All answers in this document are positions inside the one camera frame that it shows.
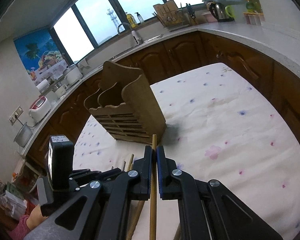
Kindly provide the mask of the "person's left hand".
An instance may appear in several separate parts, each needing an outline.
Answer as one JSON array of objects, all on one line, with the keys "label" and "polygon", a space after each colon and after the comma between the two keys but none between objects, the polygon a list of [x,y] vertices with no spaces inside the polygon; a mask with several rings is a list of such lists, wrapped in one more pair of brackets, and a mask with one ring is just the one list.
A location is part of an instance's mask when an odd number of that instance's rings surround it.
[{"label": "person's left hand", "polygon": [[29,230],[32,231],[46,219],[47,219],[47,217],[42,215],[40,205],[37,205],[31,211],[30,216],[26,220],[26,225],[29,228]]}]

